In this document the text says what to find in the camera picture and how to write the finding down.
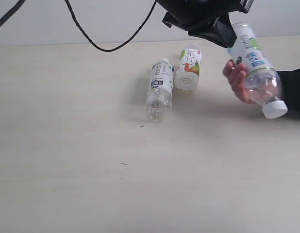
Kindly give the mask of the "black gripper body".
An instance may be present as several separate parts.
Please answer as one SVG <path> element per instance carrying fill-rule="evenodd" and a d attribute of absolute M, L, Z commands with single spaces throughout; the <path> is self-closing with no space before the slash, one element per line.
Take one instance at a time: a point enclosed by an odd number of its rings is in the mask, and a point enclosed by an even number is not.
<path fill-rule="evenodd" d="M 236 34 L 230 12 L 247 14 L 253 0 L 157 0 L 167 12 L 162 22 L 175 26 L 189 36 L 208 40 L 220 47 L 232 47 Z"/>

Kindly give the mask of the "person's open hand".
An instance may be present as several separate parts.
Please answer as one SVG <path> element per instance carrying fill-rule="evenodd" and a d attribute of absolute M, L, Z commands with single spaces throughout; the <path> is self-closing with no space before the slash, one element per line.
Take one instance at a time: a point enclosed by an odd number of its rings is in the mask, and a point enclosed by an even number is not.
<path fill-rule="evenodd" d="M 251 98 L 249 90 L 243 85 L 247 76 L 248 69 L 240 63 L 236 65 L 232 59 L 230 59 L 223 68 L 222 74 L 227 78 L 229 85 L 235 96 L 246 104 L 256 104 Z"/>

